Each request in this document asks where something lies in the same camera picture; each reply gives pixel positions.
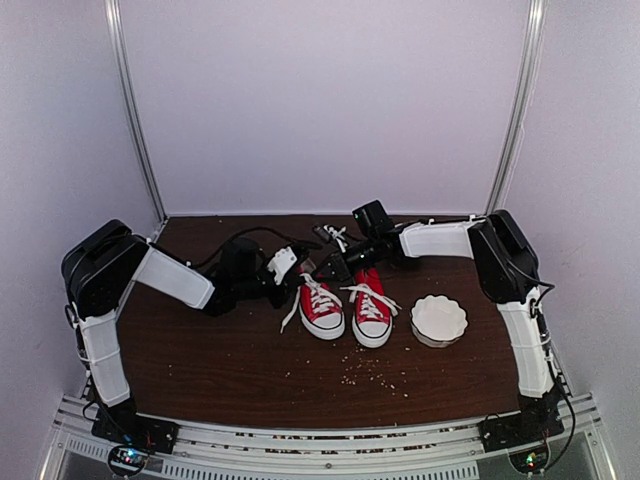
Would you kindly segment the red canvas sneaker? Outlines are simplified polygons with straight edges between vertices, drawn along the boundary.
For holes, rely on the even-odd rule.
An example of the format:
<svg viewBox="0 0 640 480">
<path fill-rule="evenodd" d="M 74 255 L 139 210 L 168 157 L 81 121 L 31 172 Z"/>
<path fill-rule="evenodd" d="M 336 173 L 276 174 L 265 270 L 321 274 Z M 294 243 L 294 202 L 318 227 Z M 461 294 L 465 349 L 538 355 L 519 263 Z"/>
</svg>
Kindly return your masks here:
<svg viewBox="0 0 640 480">
<path fill-rule="evenodd" d="M 314 337 L 333 341 L 345 332 L 345 316 L 340 298 L 325 283 L 315 280 L 310 273 L 299 270 L 301 283 L 297 287 L 291 310 L 282 319 L 282 334 L 295 315 Z"/>
<path fill-rule="evenodd" d="M 353 305 L 351 326 L 356 340 L 365 348 L 377 349 L 389 340 L 394 318 L 402 307 L 388 297 L 376 268 L 355 274 L 355 284 L 341 287 Z"/>
</svg>

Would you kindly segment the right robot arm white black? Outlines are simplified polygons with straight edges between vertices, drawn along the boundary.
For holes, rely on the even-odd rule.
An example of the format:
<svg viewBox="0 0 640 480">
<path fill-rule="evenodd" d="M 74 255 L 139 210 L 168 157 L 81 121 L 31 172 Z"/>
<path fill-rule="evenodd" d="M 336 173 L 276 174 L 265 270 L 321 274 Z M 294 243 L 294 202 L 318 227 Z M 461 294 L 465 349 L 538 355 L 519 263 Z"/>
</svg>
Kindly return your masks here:
<svg viewBox="0 0 640 480">
<path fill-rule="evenodd" d="M 562 430 L 558 404 L 564 391 L 557 381 L 542 300 L 551 284 L 540 279 L 539 261 L 512 215 L 438 223 L 395 223 L 378 200 L 353 212 L 363 240 L 327 256 L 313 273 L 321 280 L 346 281 L 394 256 L 463 257 L 473 260 L 485 296 L 495 304 L 516 360 L 519 411 L 512 430 L 530 442 L 541 433 Z"/>
</svg>

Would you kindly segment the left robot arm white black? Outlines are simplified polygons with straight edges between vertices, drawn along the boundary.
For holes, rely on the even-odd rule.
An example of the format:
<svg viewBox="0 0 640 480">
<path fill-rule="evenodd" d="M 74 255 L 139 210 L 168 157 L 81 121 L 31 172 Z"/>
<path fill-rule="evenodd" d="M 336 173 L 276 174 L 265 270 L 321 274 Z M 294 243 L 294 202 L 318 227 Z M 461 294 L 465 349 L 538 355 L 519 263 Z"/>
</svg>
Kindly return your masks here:
<svg viewBox="0 0 640 480">
<path fill-rule="evenodd" d="M 137 442 L 144 424 L 125 376 L 116 322 L 120 302 L 133 283 L 145 285 L 193 310 L 220 316 L 244 300 L 266 298 L 282 306 L 298 284 L 295 274 L 313 244 L 286 237 L 285 245 L 261 264 L 225 258 L 221 250 L 192 264 L 135 234 L 113 219 L 63 258 L 65 315 L 76 336 L 79 358 L 94 386 L 106 429 L 123 444 Z"/>
</svg>

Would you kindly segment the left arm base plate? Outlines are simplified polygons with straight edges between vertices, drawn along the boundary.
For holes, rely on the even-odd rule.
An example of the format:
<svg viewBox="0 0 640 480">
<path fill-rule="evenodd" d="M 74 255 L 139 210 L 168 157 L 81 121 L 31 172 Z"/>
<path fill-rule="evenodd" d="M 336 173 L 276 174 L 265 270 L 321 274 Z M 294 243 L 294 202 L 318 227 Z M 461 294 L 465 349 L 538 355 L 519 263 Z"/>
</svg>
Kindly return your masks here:
<svg viewBox="0 0 640 480">
<path fill-rule="evenodd" d="M 136 416 L 133 424 L 128 426 L 123 422 L 98 416 L 91 428 L 94 437 L 163 454 L 173 452 L 178 432 L 179 426 L 175 422 L 144 416 Z"/>
</svg>

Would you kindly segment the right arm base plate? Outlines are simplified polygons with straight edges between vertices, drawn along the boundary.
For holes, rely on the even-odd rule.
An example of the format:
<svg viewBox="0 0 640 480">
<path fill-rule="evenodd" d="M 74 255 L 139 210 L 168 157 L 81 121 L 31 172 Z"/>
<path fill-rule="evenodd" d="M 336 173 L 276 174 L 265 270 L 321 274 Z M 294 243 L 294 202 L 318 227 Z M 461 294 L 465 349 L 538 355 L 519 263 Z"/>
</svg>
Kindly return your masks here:
<svg viewBox="0 0 640 480">
<path fill-rule="evenodd" d="M 528 419 L 523 413 L 491 416 L 478 424 L 479 436 L 485 452 L 520 447 L 562 434 L 563 422 L 551 419 L 540 423 Z"/>
</svg>

